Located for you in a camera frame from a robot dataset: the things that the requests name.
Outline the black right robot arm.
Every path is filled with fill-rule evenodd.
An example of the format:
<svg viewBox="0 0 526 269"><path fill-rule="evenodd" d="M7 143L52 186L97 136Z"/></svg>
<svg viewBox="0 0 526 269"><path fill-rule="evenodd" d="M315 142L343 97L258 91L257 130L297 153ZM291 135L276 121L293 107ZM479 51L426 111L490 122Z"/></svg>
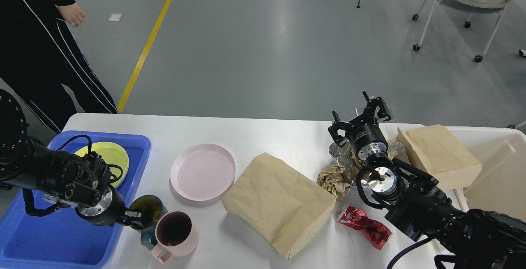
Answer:
<svg viewBox="0 0 526 269"><path fill-rule="evenodd" d="M435 267L453 263L455 269L524 269L525 222L496 211L455 208L438 187L438 179L398 158L390 159L379 127L391 116L383 98L362 93L362 114L343 122L334 117L328 131L335 144L349 144L365 162L355 179L357 192L366 205L386 209L385 218L414 241L388 263L392 269L408 252L437 240L449 254L436 255Z"/></svg>

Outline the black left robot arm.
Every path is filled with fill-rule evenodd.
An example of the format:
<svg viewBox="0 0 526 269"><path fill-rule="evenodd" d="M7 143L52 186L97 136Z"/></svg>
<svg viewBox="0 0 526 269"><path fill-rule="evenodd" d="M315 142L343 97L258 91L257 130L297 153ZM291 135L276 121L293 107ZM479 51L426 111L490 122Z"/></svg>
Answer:
<svg viewBox="0 0 526 269"><path fill-rule="evenodd" d="M1 90L1 187L22 189L25 211L43 217L60 208L75 207L77 215L95 226L120 224L140 230L147 226L145 209L125 206L112 183L119 179L87 139L87 153L51 150L28 136L28 123L18 101Z"/></svg>

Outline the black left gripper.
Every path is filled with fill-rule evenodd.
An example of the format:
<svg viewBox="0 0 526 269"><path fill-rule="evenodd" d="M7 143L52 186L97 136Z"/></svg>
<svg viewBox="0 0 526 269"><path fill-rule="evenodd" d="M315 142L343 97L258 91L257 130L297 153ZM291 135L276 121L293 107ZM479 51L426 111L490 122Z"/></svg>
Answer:
<svg viewBox="0 0 526 269"><path fill-rule="evenodd" d="M96 205L79 206L75 208L75 212L81 219L94 226L112 226L117 223L134 230L142 230L141 217L144 209L126 208L124 197L111 185L103 191Z"/></svg>

